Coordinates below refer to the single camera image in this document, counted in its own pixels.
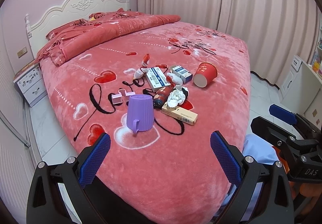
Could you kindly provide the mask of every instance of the light blue fabric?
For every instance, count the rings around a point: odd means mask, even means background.
[[[252,156],[258,163],[272,165],[275,161],[278,161],[278,157],[275,150],[272,148],[272,145],[253,133],[246,135],[242,153],[244,156]],[[252,199],[249,202],[248,208],[242,218],[242,221],[249,220],[260,194],[261,186],[262,183],[257,183]],[[231,199],[235,190],[236,186],[231,185],[229,192],[225,197],[225,200],[223,201],[220,209],[216,212],[215,216],[218,216],[222,212],[222,210]]]

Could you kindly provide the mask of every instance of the wall socket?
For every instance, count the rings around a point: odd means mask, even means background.
[[[27,53],[27,47],[24,47],[22,50],[17,52],[18,58]]]

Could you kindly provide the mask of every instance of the upside-down purple cup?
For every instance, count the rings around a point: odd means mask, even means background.
[[[149,95],[136,94],[128,101],[128,115],[126,125],[134,133],[148,131],[153,127],[154,111],[153,99]]]

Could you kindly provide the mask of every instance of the curtain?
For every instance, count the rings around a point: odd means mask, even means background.
[[[318,36],[314,0],[138,0],[138,10],[178,14],[247,43],[251,70],[281,86],[294,55],[308,62]]]

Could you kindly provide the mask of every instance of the pink blanket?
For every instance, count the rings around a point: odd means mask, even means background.
[[[120,88],[152,94],[145,78],[133,74],[149,53],[149,67],[164,72],[178,64],[191,73],[211,62],[218,77],[206,88],[185,84],[183,107],[198,114],[194,126],[155,110],[148,132],[132,135],[127,106],[112,105]],[[220,130],[243,147],[249,118],[250,66],[246,44],[208,28],[175,22],[127,34],[94,46],[57,67],[41,68],[51,104],[70,142],[80,153],[102,132],[111,149],[97,176],[117,195],[159,224],[207,223],[230,184],[210,148]]]

